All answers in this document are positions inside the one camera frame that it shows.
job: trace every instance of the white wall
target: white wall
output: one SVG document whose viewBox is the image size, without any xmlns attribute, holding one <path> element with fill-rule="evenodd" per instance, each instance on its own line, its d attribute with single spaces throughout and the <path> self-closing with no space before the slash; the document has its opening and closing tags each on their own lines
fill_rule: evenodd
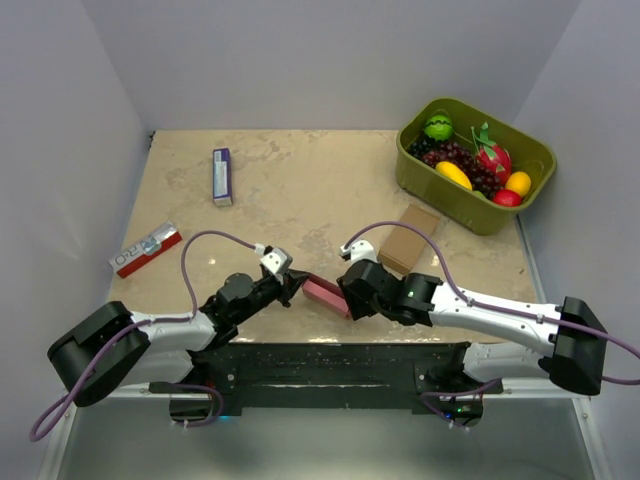
<svg viewBox="0 0 640 480">
<path fill-rule="evenodd" d="M 516 125 L 549 143 L 558 172 L 524 216 L 545 292 L 587 300 L 607 329 L 640 345 L 640 4 L 584 0 Z M 640 376 L 609 346 L 606 372 Z M 594 399 L 615 469 L 636 479 L 638 387 L 606 386 Z"/>
<path fill-rule="evenodd" d="M 104 301 L 146 139 L 79 1 L 3 1 L 0 65 L 0 477 L 17 480 L 62 393 L 46 351 Z"/>
<path fill-rule="evenodd" d="M 513 120 L 579 0 L 83 0 L 152 128 L 399 128 L 458 96 Z"/>
</svg>

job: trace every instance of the beige mottled tabletop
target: beige mottled tabletop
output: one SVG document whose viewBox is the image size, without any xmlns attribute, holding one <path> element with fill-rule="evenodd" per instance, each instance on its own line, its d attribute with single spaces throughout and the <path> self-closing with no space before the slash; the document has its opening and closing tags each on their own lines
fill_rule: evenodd
<svg viewBox="0 0 640 480">
<path fill-rule="evenodd" d="M 210 130 L 156 132 L 123 246 L 163 222 L 184 239 L 223 230 L 250 243 L 284 248 L 292 268 L 335 281 L 346 265 L 339 246 L 357 230 L 397 220 L 409 203 L 435 212 L 402 191 L 394 179 L 394 131 Z M 212 150 L 228 147 L 234 204 L 212 202 Z M 434 239 L 456 282 L 468 289 L 534 301 L 527 261 L 515 224 L 479 237 L 442 214 Z M 379 246 L 390 227 L 365 238 Z M 130 310 L 180 313 L 190 309 L 180 275 L 184 241 L 126 279 L 116 277 L 111 299 Z M 202 237 L 189 249 L 187 267 L 199 304 L 235 272 L 260 276 L 258 257 L 221 237 Z M 426 248 L 416 271 L 442 277 Z M 274 303 L 242 324 L 236 341 L 458 342 L 496 341 L 454 328 L 403 327 L 377 315 L 345 320 L 297 295 L 289 309 Z"/>
</svg>

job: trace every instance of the grapes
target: grapes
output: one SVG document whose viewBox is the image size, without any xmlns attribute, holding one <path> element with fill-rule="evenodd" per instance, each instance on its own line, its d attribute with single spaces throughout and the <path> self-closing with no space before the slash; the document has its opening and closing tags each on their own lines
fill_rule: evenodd
<svg viewBox="0 0 640 480">
<path fill-rule="evenodd" d="M 423 136 L 407 149 L 410 155 L 431 168 L 439 162 L 451 162 L 471 181 L 474 190 L 481 192 L 491 200 L 500 190 L 500 179 L 484 165 L 478 163 L 474 155 L 457 142 L 436 142 Z"/>
</svg>

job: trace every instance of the purple box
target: purple box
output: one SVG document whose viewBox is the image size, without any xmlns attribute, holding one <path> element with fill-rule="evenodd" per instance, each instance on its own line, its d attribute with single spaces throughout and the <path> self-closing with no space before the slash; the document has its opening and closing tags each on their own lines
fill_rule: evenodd
<svg viewBox="0 0 640 480">
<path fill-rule="evenodd" d="M 228 148 L 219 148 L 213 151 L 213 203 L 218 207 L 233 205 L 231 154 Z"/>
</svg>

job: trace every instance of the fruit basket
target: fruit basket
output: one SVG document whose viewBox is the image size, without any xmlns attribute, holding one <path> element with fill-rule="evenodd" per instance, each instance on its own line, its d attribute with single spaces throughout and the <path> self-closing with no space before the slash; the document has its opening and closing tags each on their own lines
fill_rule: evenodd
<svg viewBox="0 0 640 480">
<path fill-rule="evenodd" d="M 476 195 L 408 153 L 409 146 L 420 138 L 425 123 L 434 115 L 448 116 L 454 129 L 451 140 L 471 151 L 474 150 L 471 128 L 477 129 L 485 122 L 489 123 L 492 138 L 509 151 L 514 171 L 525 172 L 531 179 L 531 189 L 519 206 L 504 207 Z M 515 215 L 533 203 L 556 169 L 556 159 L 545 145 L 453 98 L 438 98 L 429 103 L 400 130 L 396 144 L 398 185 L 477 235 L 498 233 Z"/>
</svg>

